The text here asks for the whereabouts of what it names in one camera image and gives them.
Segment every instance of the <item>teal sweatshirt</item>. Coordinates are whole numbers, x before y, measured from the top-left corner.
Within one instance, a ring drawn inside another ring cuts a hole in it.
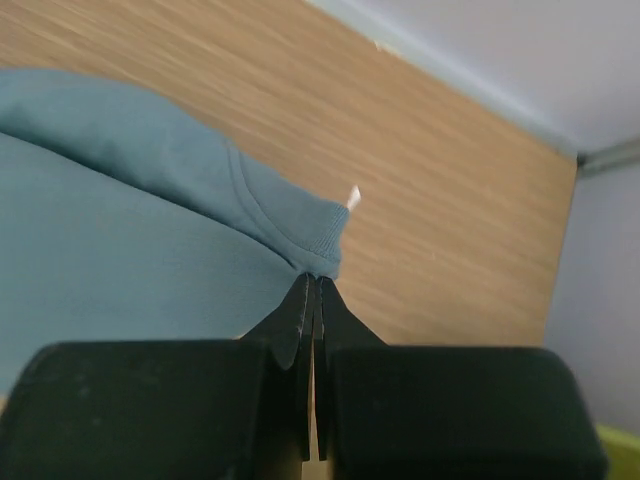
[[[241,335],[347,218],[149,91],[0,70],[0,394],[52,342]]]

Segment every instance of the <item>wall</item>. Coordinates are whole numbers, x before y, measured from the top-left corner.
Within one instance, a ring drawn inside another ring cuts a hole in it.
[[[636,0],[312,0],[561,147],[640,127]]]
[[[640,165],[577,182],[545,334],[596,420],[640,434]]]

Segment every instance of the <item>wooden floor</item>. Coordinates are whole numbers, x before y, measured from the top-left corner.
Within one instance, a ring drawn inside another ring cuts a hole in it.
[[[4,0],[0,65],[141,84],[318,194],[358,184],[339,287],[385,340],[541,342],[574,162],[312,6]]]

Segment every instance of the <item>baseboard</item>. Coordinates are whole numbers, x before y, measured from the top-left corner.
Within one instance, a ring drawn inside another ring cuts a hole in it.
[[[425,48],[406,35],[390,28],[380,19],[348,2],[348,0],[306,0],[337,18],[378,48],[388,50],[454,89],[474,99],[488,110],[534,135],[553,149],[575,158],[578,149],[543,120],[542,114],[519,104],[495,87],[477,78],[451,59]]]

